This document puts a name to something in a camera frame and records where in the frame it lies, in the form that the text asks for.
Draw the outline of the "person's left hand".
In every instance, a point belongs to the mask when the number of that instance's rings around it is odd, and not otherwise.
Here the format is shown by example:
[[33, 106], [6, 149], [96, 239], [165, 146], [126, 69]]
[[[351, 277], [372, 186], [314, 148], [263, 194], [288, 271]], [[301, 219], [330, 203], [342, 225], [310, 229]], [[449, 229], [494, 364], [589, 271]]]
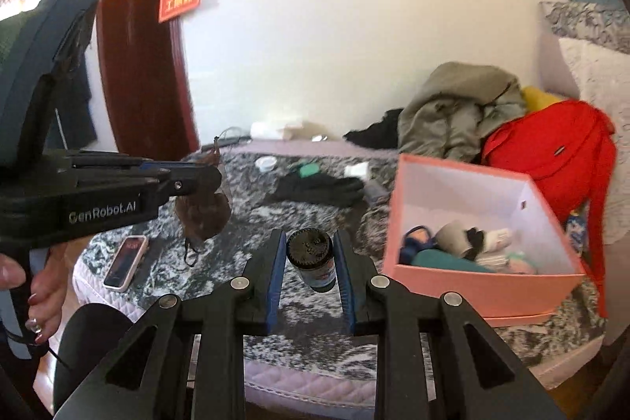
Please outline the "person's left hand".
[[69, 269], [65, 253], [69, 243], [50, 247], [46, 265], [37, 273], [30, 286], [28, 321], [39, 327], [35, 343], [42, 345], [59, 329], [62, 307], [66, 298]]

